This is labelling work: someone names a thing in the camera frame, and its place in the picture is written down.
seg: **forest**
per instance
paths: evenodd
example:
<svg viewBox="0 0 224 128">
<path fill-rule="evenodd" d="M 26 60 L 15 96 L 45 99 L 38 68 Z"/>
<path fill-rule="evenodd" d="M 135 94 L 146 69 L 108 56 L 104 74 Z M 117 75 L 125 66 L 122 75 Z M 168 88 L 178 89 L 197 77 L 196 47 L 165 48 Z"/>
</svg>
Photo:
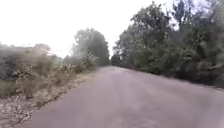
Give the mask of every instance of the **forest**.
<svg viewBox="0 0 224 128">
<path fill-rule="evenodd" d="M 224 2 L 195 3 L 140 9 L 116 42 L 112 65 L 223 88 Z"/>
</svg>

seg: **sky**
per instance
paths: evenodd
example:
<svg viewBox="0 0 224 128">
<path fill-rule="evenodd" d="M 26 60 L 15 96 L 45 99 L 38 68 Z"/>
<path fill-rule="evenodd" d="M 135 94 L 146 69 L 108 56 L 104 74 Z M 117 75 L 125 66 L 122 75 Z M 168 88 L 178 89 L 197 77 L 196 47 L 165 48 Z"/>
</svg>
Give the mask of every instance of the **sky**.
<svg viewBox="0 0 224 128">
<path fill-rule="evenodd" d="M 80 29 L 101 32 L 112 54 L 130 18 L 151 0 L 0 0 L 0 42 L 15 46 L 44 43 L 61 57 Z"/>
</svg>

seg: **asphalt road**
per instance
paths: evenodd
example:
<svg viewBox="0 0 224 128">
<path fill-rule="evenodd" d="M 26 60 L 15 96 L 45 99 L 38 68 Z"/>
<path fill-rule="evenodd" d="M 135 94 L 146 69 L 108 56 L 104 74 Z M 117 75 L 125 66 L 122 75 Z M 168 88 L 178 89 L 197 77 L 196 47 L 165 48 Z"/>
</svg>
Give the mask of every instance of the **asphalt road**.
<svg viewBox="0 0 224 128">
<path fill-rule="evenodd" d="M 223 101 L 222 91 L 106 67 L 19 128 L 223 128 Z"/>
</svg>

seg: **bush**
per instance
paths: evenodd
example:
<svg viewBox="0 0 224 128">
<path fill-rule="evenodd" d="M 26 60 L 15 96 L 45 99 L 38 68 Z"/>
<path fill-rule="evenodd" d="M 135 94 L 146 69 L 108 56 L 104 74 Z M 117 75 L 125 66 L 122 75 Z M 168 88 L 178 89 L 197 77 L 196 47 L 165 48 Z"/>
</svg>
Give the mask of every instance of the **bush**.
<svg viewBox="0 0 224 128">
<path fill-rule="evenodd" d="M 16 94 L 17 86 L 13 81 L 0 80 L 0 98 Z"/>
<path fill-rule="evenodd" d="M 32 98 L 38 90 L 51 91 L 52 86 L 65 85 L 76 73 L 94 66 L 92 55 L 63 60 L 40 52 L 41 47 L 0 46 L 0 98 L 16 93 Z"/>
</svg>

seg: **road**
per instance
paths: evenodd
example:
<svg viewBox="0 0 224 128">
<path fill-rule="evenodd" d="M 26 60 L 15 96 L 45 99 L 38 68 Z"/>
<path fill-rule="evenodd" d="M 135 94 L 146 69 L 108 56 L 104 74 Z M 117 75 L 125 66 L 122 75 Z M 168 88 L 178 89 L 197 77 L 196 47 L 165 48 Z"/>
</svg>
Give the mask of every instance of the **road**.
<svg viewBox="0 0 224 128">
<path fill-rule="evenodd" d="M 221 128 L 222 91 L 105 67 L 19 128 Z"/>
</svg>

